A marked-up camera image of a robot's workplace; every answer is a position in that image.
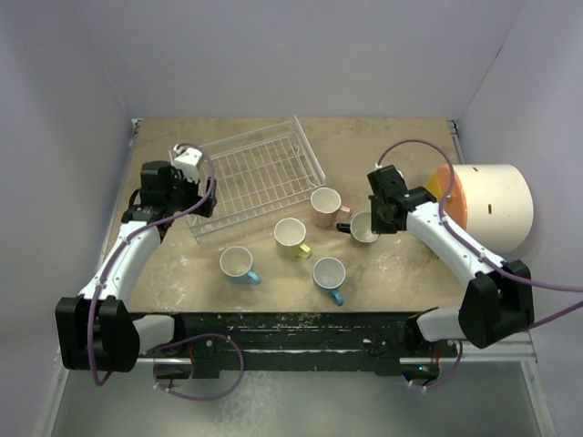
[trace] gray floor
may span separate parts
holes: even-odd
[[[183,381],[212,394],[235,377]],[[115,374],[103,388],[71,372],[55,436],[538,436],[519,363],[462,363],[450,381],[422,394],[400,378],[368,373],[247,372],[228,398],[193,403],[153,390],[151,366]]]

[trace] white wall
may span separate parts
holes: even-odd
[[[524,0],[73,0],[133,117],[459,117]]]
[[[128,153],[119,103],[67,0],[0,2],[0,422],[30,435],[54,310],[95,271]]]
[[[524,174],[535,224],[518,255],[536,279],[583,286],[583,2],[527,0],[462,122],[470,163]],[[583,300],[537,290],[537,317]],[[581,435],[581,311],[533,330],[539,369],[562,436]]]

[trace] white cylindrical container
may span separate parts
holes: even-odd
[[[490,250],[516,249],[527,238],[534,216],[522,174],[509,165],[455,165],[454,170],[455,188],[445,204],[447,214]],[[441,166],[428,187],[441,198],[448,183],[449,168]]]

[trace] yellow mug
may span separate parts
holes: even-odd
[[[285,258],[304,258],[312,256],[312,250],[303,244],[306,227],[296,218],[280,220],[273,230],[277,251]]]

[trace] mug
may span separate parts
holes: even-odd
[[[285,258],[304,258],[312,256],[312,250],[303,244],[306,227],[296,218],[280,220],[273,230],[277,251]]]
[[[340,194],[335,189],[318,188],[312,193],[310,201],[313,223],[320,228],[328,228],[336,220],[350,220],[350,208],[343,206]]]
[[[360,243],[374,243],[379,239],[379,236],[378,234],[373,234],[371,220],[372,215],[370,212],[359,212],[353,217],[350,224],[337,223],[336,229],[345,234],[351,234]]]
[[[344,304],[340,287],[346,279],[346,269],[336,258],[322,258],[313,266],[313,282],[330,297],[339,307]]]
[[[231,282],[236,284],[261,284],[261,278],[251,268],[253,256],[241,246],[233,246],[222,252],[219,260],[220,269]]]

